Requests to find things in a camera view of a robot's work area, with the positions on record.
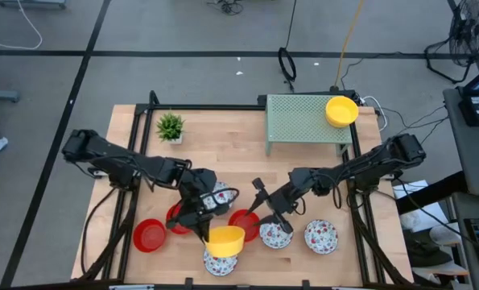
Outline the red plastic mini bowl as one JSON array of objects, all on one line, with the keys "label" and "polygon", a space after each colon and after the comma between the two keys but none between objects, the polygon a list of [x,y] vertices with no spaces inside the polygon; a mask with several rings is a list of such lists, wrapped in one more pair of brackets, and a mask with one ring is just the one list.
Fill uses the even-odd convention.
[{"label": "red plastic mini bowl", "polygon": [[245,231],[245,242],[255,240],[259,235],[259,217],[255,213],[248,213],[247,209],[235,211],[229,218],[229,226],[238,226]]},{"label": "red plastic mini bowl", "polygon": [[133,233],[134,246],[141,252],[153,252],[158,250],[167,237],[163,223],[157,219],[141,221]]},{"label": "red plastic mini bowl", "polygon": [[174,234],[189,234],[191,232],[191,230],[188,229],[188,228],[183,227],[179,223],[176,223],[173,226],[168,225],[169,221],[179,213],[180,208],[181,208],[181,205],[179,203],[177,203],[177,204],[173,205],[167,211],[166,218],[165,218],[166,227]]}]

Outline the pale green perforated metal shelf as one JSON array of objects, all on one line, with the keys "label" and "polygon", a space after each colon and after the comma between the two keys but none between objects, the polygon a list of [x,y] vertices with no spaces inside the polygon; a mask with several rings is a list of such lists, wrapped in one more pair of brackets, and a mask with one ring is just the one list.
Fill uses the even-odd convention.
[{"label": "pale green perforated metal shelf", "polygon": [[353,144],[349,125],[335,127],[326,118],[333,95],[268,94],[266,96],[266,145],[273,143],[329,143],[341,155]]}]

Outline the black floor fan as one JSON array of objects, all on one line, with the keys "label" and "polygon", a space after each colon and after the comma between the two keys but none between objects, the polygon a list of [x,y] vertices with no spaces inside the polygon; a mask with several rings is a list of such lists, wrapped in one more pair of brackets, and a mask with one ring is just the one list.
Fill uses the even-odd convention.
[{"label": "black floor fan", "polygon": [[[423,53],[426,68],[429,71],[453,84],[458,84],[466,80],[469,70],[474,64],[479,69],[479,0],[446,1],[452,12],[448,37],[443,41],[428,45]],[[446,44],[452,62],[465,69],[460,80],[454,79],[432,66],[432,55],[435,55]]]}]

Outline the person's black shoe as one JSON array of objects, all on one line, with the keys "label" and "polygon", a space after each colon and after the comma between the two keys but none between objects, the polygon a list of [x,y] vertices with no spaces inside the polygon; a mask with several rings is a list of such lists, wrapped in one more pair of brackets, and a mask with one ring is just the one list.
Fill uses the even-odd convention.
[{"label": "person's black shoe", "polygon": [[412,267],[432,267],[452,262],[452,257],[431,243],[406,240],[407,255]]}]

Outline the green plant in white pot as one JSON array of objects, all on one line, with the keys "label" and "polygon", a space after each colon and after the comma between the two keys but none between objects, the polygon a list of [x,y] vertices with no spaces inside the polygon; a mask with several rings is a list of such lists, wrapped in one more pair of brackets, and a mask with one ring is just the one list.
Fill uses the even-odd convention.
[{"label": "green plant in white pot", "polygon": [[157,135],[162,142],[181,144],[183,141],[184,120],[181,115],[168,112],[156,123]]}]

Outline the white paper sheet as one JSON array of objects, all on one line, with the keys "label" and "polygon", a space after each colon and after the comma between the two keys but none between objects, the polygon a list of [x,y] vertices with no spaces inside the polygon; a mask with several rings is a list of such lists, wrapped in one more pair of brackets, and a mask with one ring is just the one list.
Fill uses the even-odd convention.
[{"label": "white paper sheet", "polygon": [[[407,195],[412,195],[414,192],[424,189],[428,186],[425,180],[419,180],[411,183],[397,183],[393,187],[394,197],[396,199],[401,199]],[[432,203],[430,205],[424,205],[422,209],[414,208],[415,211],[420,212],[422,218],[422,230],[431,229],[434,226],[439,226],[440,222],[445,224],[448,223],[447,216],[444,214],[444,211],[441,209],[438,202]]]}]

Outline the black aluminium table frame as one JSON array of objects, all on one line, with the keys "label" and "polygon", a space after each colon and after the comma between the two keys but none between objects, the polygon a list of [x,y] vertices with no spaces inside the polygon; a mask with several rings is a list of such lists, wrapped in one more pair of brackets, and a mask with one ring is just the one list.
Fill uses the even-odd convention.
[{"label": "black aluminium table frame", "polygon": [[[126,147],[136,105],[116,105],[113,109],[106,138]],[[288,180],[287,173],[299,166],[334,166],[341,163],[336,146],[332,144],[276,143],[270,156],[265,154],[265,112],[250,109],[252,105],[167,105],[156,106],[152,114],[152,126],[146,154],[167,155],[190,159],[195,168],[210,168],[218,180],[238,188],[239,198],[231,213],[213,219],[213,226],[226,225],[236,209],[250,207],[255,190],[251,181],[262,178],[266,189],[276,190]],[[161,143],[155,134],[155,122],[159,116],[171,111],[182,115],[184,141],[181,145]],[[361,153],[369,151],[381,142],[377,115],[372,107],[361,107],[356,121]],[[167,232],[166,243],[157,251],[142,253],[133,243],[129,250],[125,275],[119,276],[122,242],[114,252],[114,261],[107,278],[123,278],[129,284],[184,284],[186,278],[199,284],[250,285],[254,286],[302,286],[303,280],[319,286],[362,286],[360,259],[351,211],[343,204],[336,209],[331,195],[305,197],[307,212],[303,216],[287,217],[296,233],[291,244],[282,250],[266,247],[259,238],[248,242],[238,256],[238,264],[230,275],[216,277],[209,274],[203,265],[203,243],[194,234],[178,235]],[[88,228],[86,263],[98,257],[109,239],[114,209],[118,195],[113,194],[94,214]],[[382,194],[371,195],[374,224],[380,247],[399,273],[412,281],[411,265],[400,229],[395,203]],[[138,194],[138,208],[134,227],[144,219],[165,221],[168,209],[179,200],[176,191],[155,187],[151,193],[142,182]],[[307,248],[303,230],[314,218],[330,221],[338,230],[339,246],[330,255],[317,255]]]}]

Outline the orange soled shoe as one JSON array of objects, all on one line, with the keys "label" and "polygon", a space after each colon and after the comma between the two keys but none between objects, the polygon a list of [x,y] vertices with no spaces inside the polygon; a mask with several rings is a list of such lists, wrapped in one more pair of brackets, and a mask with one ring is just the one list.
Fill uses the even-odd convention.
[{"label": "orange soled shoe", "polygon": [[413,267],[411,269],[414,274],[430,281],[434,284],[439,284],[439,275],[444,276],[468,276],[469,270],[457,265],[453,261],[443,263],[440,265],[430,267]]}]

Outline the black beam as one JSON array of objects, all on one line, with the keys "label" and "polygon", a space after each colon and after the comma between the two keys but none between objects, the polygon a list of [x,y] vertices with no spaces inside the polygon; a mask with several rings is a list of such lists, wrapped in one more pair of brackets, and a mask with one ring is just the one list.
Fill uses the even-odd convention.
[{"label": "black beam", "polygon": [[466,193],[468,186],[463,171],[454,173],[418,191],[404,189],[404,197],[396,201],[399,214],[409,213],[419,207],[433,204],[450,197],[453,193]]}]

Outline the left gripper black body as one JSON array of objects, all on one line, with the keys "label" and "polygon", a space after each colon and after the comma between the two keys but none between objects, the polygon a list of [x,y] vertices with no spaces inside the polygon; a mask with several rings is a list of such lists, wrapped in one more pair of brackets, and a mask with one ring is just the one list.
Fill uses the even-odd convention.
[{"label": "left gripper black body", "polygon": [[208,230],[213,215],[205,208],[203,195],[211,193],[217,182],[214,171],[206,168],[190,169],[180,180],[180,209],[172,214],[167,222],[168,229],[177,225],[190,230]]}]

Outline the floral bowl with red outside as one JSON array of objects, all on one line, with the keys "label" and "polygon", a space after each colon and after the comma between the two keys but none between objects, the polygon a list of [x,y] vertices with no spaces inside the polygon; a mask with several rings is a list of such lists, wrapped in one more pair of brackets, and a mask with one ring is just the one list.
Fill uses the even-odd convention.
[{"label": "floral bowl with red outside", "polygon": [[233,202],[233,191],[229,186],[221,181],[217,181],[212,192],[204,193],[200,196],[203,200],[206,210],[214,210],[219,205],[223,205],[226,209],[230,209]]},{"label": "floral bowl with red outside", "polygon": [[286,233],[280,225],[275,223],[260,225],[259,234],[266,246],[276,250],[287,247],[293,238],[293,233]]},{"label": "floral bowl with red outside", "polygon": [[237,266],[237,256],[218,258],[212,256],[207,250],[204,251],[203,261],[205,269],[213,276],[227,276]]},{"label": "floral bowl with red outside", "polygon": [[313,252],[319,255],[333,253],[337,248],[338,240],[336,227],[325,220],[312,220],[304,230],[304,241]]}]

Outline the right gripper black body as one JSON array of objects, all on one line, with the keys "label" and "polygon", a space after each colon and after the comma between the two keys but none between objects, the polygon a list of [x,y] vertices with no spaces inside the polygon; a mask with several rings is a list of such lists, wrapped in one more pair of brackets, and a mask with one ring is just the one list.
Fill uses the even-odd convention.
[{"label": "right gripper black body", "polygon": [[303,215],[307,211],[304,195],[309,192],[319,195],[318,168],[295,168],[288,175],[289,181],[270,195],[269,207],[274,215]]}]

